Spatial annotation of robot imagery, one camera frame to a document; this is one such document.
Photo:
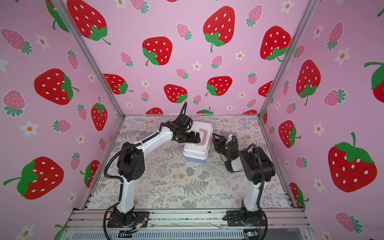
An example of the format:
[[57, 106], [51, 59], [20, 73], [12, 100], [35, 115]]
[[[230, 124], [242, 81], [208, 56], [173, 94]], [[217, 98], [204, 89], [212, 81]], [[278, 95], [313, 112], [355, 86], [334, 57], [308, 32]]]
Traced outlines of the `white lid blue tool box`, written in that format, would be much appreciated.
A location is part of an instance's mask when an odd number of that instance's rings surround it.
[[207, 162], [210, 142], [212, 141], [213, 125], [194, 121], [191, 131], [199, 133], [199, 143], [185, 144], [183, 155], [187, 161], [204, 164]]

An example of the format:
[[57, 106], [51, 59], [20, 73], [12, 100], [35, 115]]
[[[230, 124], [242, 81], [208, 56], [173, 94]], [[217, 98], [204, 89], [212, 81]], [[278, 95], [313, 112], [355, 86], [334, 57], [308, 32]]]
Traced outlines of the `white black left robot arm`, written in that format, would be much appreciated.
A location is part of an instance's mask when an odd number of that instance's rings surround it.
[[126, 142], [106, 164], [103, 175], [107, 179], [120, 181], [117, 203], [107, 208], [103, 217], [103, 232], [107, 240], [107, 214], [111, 213], [119, 225], [129, 227], [135, 222], [134, 193], [137, 180], [145, 172], [145, 158], [162, 144], [175, 141], [179, 144], [198, 144], [200, 134], [191, 131], [193, 120], [186, 115], [188, 103], [183, 107], [174, 121], [161, 122], [159, 129], [136, 143]]

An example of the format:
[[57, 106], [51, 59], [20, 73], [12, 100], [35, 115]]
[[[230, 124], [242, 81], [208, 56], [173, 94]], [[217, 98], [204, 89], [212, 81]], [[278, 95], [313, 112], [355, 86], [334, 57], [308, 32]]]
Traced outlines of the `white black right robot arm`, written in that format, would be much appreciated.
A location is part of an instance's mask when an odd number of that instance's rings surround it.
[[213, 144], [220, 157], [225, 157], [223, 162], [227, 171], [243, 172], [249, 181], [240, 209], [227, 211], [223, 220], [229, 227], [256, 227], [256, 230], [245, 231], [245, 240], [265, 239], [269, 224], [267, 214], [261, 207], [261, 198], [264, 188], [276, 174], [273, 162], [256, 144], [240, 150], [238, 139], [233, 135], [226, 138], [213, 134]]

